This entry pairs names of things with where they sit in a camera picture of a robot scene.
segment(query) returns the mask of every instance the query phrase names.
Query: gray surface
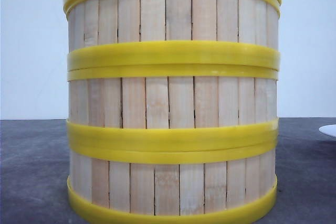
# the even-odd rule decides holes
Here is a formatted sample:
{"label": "gray surface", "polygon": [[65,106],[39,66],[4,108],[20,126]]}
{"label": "gray surface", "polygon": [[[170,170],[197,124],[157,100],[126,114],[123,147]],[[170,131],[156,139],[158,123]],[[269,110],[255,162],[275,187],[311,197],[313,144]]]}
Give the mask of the gray surface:
{"label": "gray surface", "polygon": [[[257,223],[336,223],[336,119],[281,119],[278,199]],[[1,121],[1,223],[86,223],[69,207],[64,120]]]}

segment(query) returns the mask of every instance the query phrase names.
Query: white wall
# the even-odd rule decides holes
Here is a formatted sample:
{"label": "white wall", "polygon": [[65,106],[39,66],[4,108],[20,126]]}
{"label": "white wall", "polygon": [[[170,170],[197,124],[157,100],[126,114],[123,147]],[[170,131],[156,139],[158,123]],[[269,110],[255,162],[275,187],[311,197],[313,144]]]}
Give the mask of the white wall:
{"label": "white wall", "polygon": [[336,117],[336,0],[282,0],[278,115]]}
{"label": "white wall", "polygon": [[[283,0],[279,116],[336,116],[336,0]],[[1,0],[1,118],[68,113],[62,0]]]}

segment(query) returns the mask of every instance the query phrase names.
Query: white plate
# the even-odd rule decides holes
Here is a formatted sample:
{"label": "white plate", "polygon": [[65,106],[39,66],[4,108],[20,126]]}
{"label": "white plate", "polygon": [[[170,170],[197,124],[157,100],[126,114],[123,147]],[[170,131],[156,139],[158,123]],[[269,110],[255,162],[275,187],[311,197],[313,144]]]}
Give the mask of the white plate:
{"label": "white plate", "polygon": [[320,127],[319,131],[325,135],[336,137],[336,124]]}

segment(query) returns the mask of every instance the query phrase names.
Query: bamboo slat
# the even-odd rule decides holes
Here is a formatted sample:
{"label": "bamboo slat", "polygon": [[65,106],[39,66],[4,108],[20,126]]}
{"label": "bamboo slat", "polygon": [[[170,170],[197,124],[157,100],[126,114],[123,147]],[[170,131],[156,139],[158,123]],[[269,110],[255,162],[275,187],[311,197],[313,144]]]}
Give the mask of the bamboo slat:
{"label": "bamboo slat", "polygon": [[[85,2],[84,46],[98,44],[99,0]],[[103,82],[101,79],[88,80],[89,125],[104,127]],[[109,207],[109,162],[92,158],[92,202]]]}
{"label": "bamboo slat", "polygon": [[[118,42],[139,41],[139,27],[140,0],[118,0]],[[122,114],[123,128],[145,128],[144,78],[122,78]],[[126,180],[118,182],[119,190],[122,190],[123,195],[122,204],[117,208],[123,211],[137,212],[136,205],[133,208],[133,196],[137,192],[135,187],[137,165],[122,164],[119,166],[119,170]]]}
{"label": "bamboo slat", "polygon": [[[83,48],[85,32],[85,3],[78,4],[75,9],[75,34],[73,36],[73,50]],[[86,80],[72,81],[70,87],[75,100],[75,120],[73,122],[88,125],[89,124],[89,105],[88,105],[88,83]],[[72,161],[74,172],[74,190],[77,191],[88,201],[91,201],[92,171],[91,158],[72,152]]]}
{"label": "bamboo slat", "polygon": [[[141,0],[141,41],[165,40],[165,0]],[[146,122],[148,129],[169,127],[168,83],[167,77],[146,78]],[[141,211],[143,214],[163,215],[170,202],[167,188],[171,183],[165,174],[169,167],[161,165],[142,165],[146,170],[141,185]]]}
{"label": "bamboo slat", "polygon": [[[166,0],[166,39],[191,40],[191,0]],[[193,77],[169,77],[169,106],[170,128],[194,127]],[[171,205],[166,211],[167,215],[180,214],[180,180],[182,196],[188,190],[188,184],[184,179],[185,168],[188,168],[188,165],[181,165],[181,168],[182,178],[180,167],[170,166]]]}
{"label": "bamboo slat", "polygon": [[[256,44],[267,46],[267,5],[256,0]],[[255,78],[256,123],[267,121],[267,79]],[[260,156],[260,195],[269,190],[267,179],[271,172],[269,153]]]}
{"label": "bamboo slat", "polygon": [[[99,0],[98,44],[118,42],[118,0]],[[121,118],[121,79],[103,79],[103,104],[105,127],[120,128]],[[129,164],[109,162],[108,188],[110,208],[129,211]]]}
{"label": "bamboo slat", "polygon": [[[68,29],[69,29],[69,52],[73,51],[73,47],[75,45],[75,10],[73,9],[70,14],[69,14],[69,24],[68,24]],[[68,83],[69,85],[69,120],[70,122],[75,121],[75,106],[76,106],[76,102],[77,100],[75,100],[75,87],[76,84],[75,82],[69,81]],[[72,188],[74,188],[74,182],[77,179],[77,174],[76,174],[76,163],[75,163],[75,158],[74,158],[74,153],[72,150],[70,150],[69,152],[69,156],[70,156],[70,183]]]}
{"label": "bamboo slat", "polygon": [[[216,0],[193,1],[193,40],[216,40]],[[218,126],[218,77],[195,77],[195,126]],[[224,209],[226,164],[204,165],[204,212]]]}
{"label": "bamboo slat", "polygon": [[[239,0],[239,42],[256,43],[256,0]],[[239,78],[239,124],[255,122],[254,78]],[[259,198],[260,157],[246,159],[245,203]]]}
{"label": "bamboo slat", "polygon": [[[217,40],[238,42],[238,0],[217,0]],[[218,78],[218,126],[238,124],[238,78]],[[236,204],[236,196],[242,195],[239,181],[242,174],[241,162],[226,162],[223,186],[224,206],[230,208]]]}

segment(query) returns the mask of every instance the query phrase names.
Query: wooden slat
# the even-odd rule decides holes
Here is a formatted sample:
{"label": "wooden slat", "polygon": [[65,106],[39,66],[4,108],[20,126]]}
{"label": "wooden slat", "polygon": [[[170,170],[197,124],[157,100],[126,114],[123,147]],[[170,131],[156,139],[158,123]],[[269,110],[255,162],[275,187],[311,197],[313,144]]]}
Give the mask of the wooden slat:
{"label": "wooden slat", "polygon": [[[275,50],[278,49],[278,14],[276,10],[267,4],[267,46]],[[267,120],[273,120],[277,117],[277,87],[275,80],[266,81],[266,100],[267,100]],[[262,157],[264,178],[264,193],[274,185],[275,177],[275,149],[264,154]]]}
{"label": "wooden slat", "polygon": [[279,17],[277,11],[267,4],[267,46],[278,50]]}
{"label": "wooden slat", "polygon": [[[216,0],[192,0],[192,22],[193,40],[216,40]],[[218,126],[218,77],[195,77],[195,126],[196,127],[217,127]],[[204,195],[202,190],[195,191],[195,204],[199,205],[199,214],[202,210],[205,213],[224,209],[224,168],[226,165],[205,164]]]}
{"label": "wooden slat", "polygon": [[[191,0],[166,0],[166,39],[167,40],[191,40]],[[193,128],[194,127],[194,84],[193,77],[169,77],[169,105],[170,105],[170,128]],[[169,202],[171,205],[167,215],[180,214],[180,180],[182,206],[188,204],[189,177],[186,170],[188,165],[171,165],[169,176],[171,177],[171,193]]]}
{"label": "wooden slat", "polygon": [[[76,122],[77,108],[77,82],[69,81],[69,121]],[[75,191],[78,191],[78,170],[76,169],[76,153],[70,149],[70,183]]]}
{"label": "wooden slat", "polygon": [[[89,124],[89,93],[87,80],[77,81],[78,89],[78,118],[77,123]],[[76,168],[78,170],[78,193],[88,201],[92,199],[92,161],[91,158],[76,154]]]}
{"label": "wooden slat", "polygon": [[[256,0],[239,0],[239,42],[256,43]],[[239,78],[239,124],[255,122],[254,78]],[[245,202],[260,195],[260,157],[246,159]]]}
{"label": "wooden slat", "polygon": [[[238,42],[238,0],[217,0],[217,40]],[[237,77],[218,78],[218,113],[218,126],[238,124]],[[229,161],[226,166],[224,203],[230,208],[239,202],[239,196],[244,200],[245,161]],[[239,182],[243,182],[244,187],[239,186]]]}
{"label": "wooden slat", "polygon": [[[85,2],[84,45],[98,44],[99,0]],[[101,79],[88,80],[89,125],[104,127],[103,87]],[[109,162],[92,158],[92,202],[109,207]]]}
{"label": "wooden slat", "polygon": [[85,47],[98,44],[99,0],[85,2],[84,45]]}
{"label": "wooden slat", "polygon": [[[73,48],[75,46],[75,9],[72,9],[72,11],[69,14],[69,52],[73,51]],[[77,117],[77,89],[76,89],[76,82],[75,81],[69,81],[69,121],[74,122],[76,121]],[[70,183],[72,188],[75,190],[77,189],[77,186],[74,186],[74,182],[77,180],[76,175],[76,161],[75,161],[75,154],[72,150],[69,152],[70,156]]]}
{"label": "wooden slat", "polygon": [[84,47],[85,2],[76,5],[74,11],[75,11],[75,35],[73,39],[74,43],[72,47],[73,50]]}
{"label": "wooden slat", "polygon": [[69,52],[73,51],[73,47],[75,46],[75,9],[69,13],[68,20],[68,29],[69,29]]}
{"label": "wooden slat", "polygon": [[[122,107],[124,128],[145,128],[145,79],[123,78],[122,79]],[[142,197],[143,185],[139,183],[153,176],[153,166],[131,164],[130,167],[130,211],[132,213],[147,214],[143,205],[147,195]]]}
{"label": "wooden slat", "polygon": [[[118,0],[118,42],[139,41],[139,28],[140,0]],[[123,128],[146,127],[144,78],[122,78],[122,115]],[[125,173],[128,164],[123,165],[124,167],[120,168],[124,170],[123,175],[127,179]],[[130,198],[128,202],[126,198],[123,199],[123,211],[138,212],[137,205],[141,199],[136,197],[136,181],[142,175],[137,172],[138,166],[141,165],[130,165],[130,180],[124,181],[123,191],[126,192],[129,188]]]}
{"label": "wooden slat", "polygon": [[[256,0],[256,44],[267,46],[267,5]],[[255,78],[256,123],[267,121],[266,106],[267,79]],[[260,196],[268,191],[267,179],[270,173],[269,153],[260,155]]]}
{"label": "wooden slat", "polygon": [[98,44],[117,43],[118,0],[99,0]]}
{"label": "wooden slat", "polygon": [[[75,34],[71,48],[75,50],[85,46],[85,2],[78,4],[73,11],[75,12]],[[86,80],[79,80],[76,81],[74,86],[76,86],[76,98],[74,101],[74,103],[76,103],[76,119],[73,122],[88,125],[88,83]],[[88,201],[91,201],[91,159],[72,152],[72,162],[72,169],[74,170],[74,190]]]}
{"label": "wooden slat", "polygon": [[[99,0],[98,44],[118,42],[118,0]],[[121,127],[121,79],[103,79],[102,102],[104,108],[105,127]],[[102,171],[108,178],[102,180],[107,185],[102,186],[105,205],[109,200],[110,208],[129,211],[129,164],[105,162],[101,164]]]}
{"label": "wooden slat", "polygon": [[180,165],[180,215],[203,213],[203,164]]}
{"label": "wooden slat", "polygon": [[[141,41],[165,40],[165,0],[141,0]],[[167,77],[146,78],[146,119],[148,129],[169,127],[168,83]],[[158,176],[154,178],[152,165],[143,165],[147,177],[138,181],[142,187],[138,192],[142,214],[154,214],[154,180],[155,180],[155,213],[164,215],[169,208],[170,194],[167,189],[171,186],[171,178],[165,175],[169,166],[155,166]]]}
{"label": "wooden slat", "polygon": [[[103,80],[90,79],[89,125],[104,127]],[[92,202],[109,207],[109,162],[92,158]]]}

